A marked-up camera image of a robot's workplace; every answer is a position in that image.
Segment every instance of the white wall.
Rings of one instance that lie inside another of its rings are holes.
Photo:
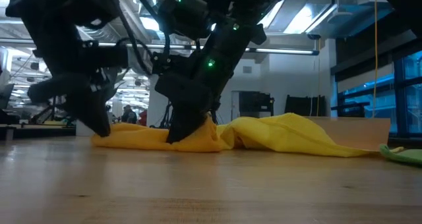
[[[319,56],[269,55],[262,63],[260,89],[274,97],[274,114],[284,113],[287,95],[316,97],[320,94],[326,97],[329,115],[334,83],[330,67],[336,63],[335,56],[335,40],[326,40]]]
[[[150,77],[150,103],[148,106],[148,112],[146,117],[147,126],[158,126],[160,125],[161,118],[164,116],[167,106],[167,98],[155,91],[157,84],[158,75],[152,75]]]
[[[314,56],[269,55],[263,66],[261,92],[275,99],[274,114],[281,115],[287,95],[305,97],[317,95],[317,69]]]
[[[244,66],[252,66],[252,73],[243,74]],[[221,106],[217,111],[218,121],[226,124],[231,122],[231,92],[233,91],[260,91],[260,64],[256,64],[253,59],[242,59],[236,66],[233,78],[227,83],[220,100]]]

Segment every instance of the cardboard box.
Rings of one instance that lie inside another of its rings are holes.
[[[321,126],[338,145],[379,151],[387,144],[390,119],[307,117]]]

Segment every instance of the window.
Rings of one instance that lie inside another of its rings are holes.
[[[422,84],[406,87],[407,130],[410,134],[422,133]]]
[[[345,104],[352,103],[369,103],[365,105],[365,118],[372,118],[374,111],[374,95],[373,92],[364,96],[357,96],[354,98],[347,98],[344,100]],[[377,93],[375,105],[376,118],[391,119],[390,132],[397,132],[397,116],[396,116],[396,94],[394,90],[387,90]]]
[[[394,73],[391,73],[391,74],[388,74],[386,76],[383,76],[383,77],[378,78],[378,80],[377,80],[377,87],[379,87],[379,86],[385,86],[385,85],[390,85],[390,84],[393,84],[393,83],[394,83]],[[357,86],[355,88],[346,90],[344,92],[344,94],[345,95],[353,94],[353,93],[361,92],[363,90],[368,90],[368,89],[372,89],[373,90],[374,89],[374,86],[375,86],[375,81],[370,81],[370,82],[364,83],[363,85],[360,85],[360,86]]]
[[[422,76],[422,51],[404,57],[403,67],[405,71],[405,79],[418,78]]]
[[[377,80],[375,117],[391,119],[390,135],[422,137],[422,51],[396,60],[392,66],[394,73]],[[338,105],[346,107],[342,116],[371,118],[374,86],[372,80],[338,94]]]

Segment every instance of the computer monitor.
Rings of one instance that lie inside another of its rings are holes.
[[[14,86],[14,84],[0,86],[0,109],[7,109]]]

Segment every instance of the table surface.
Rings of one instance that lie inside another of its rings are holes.
[[[0,146],[0,223],[422,223],[422,170],[381,157]]]

